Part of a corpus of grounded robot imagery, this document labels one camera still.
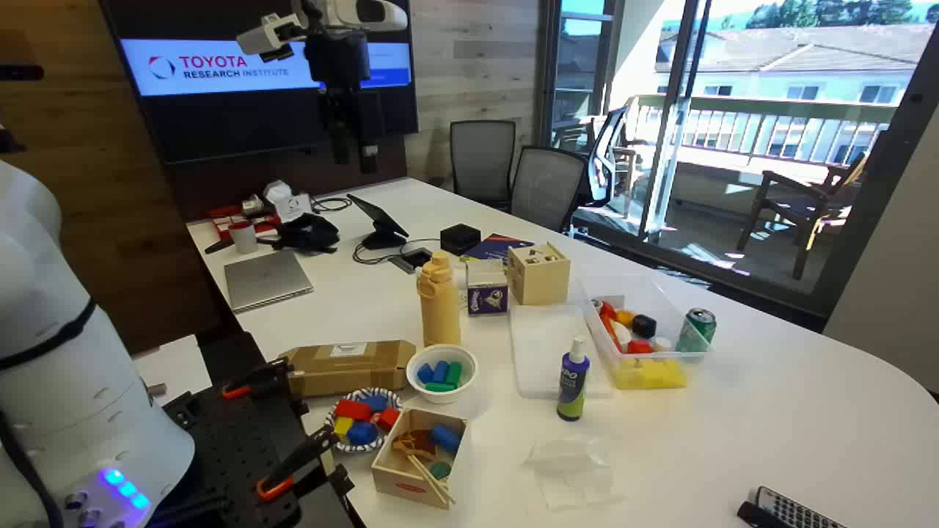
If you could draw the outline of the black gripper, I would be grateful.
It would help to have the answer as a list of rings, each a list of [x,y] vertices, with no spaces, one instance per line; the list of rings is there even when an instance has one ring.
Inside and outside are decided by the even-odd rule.
[[[320,81],[320,120],[335,161],[345,164],[348,149],[359,149],[359,168],[373,172],[378,168],[382,99],[360,89],[370,77],[367,37],[360,32],[310,32],[304,58],[310,78]]]

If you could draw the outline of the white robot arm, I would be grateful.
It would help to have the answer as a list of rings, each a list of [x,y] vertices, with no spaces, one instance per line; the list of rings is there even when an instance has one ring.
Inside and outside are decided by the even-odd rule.
[[[0,193],[4,528],[367,528],[335,433],[250,335],[162,403],[61,253],[61,208],[9,164]]]

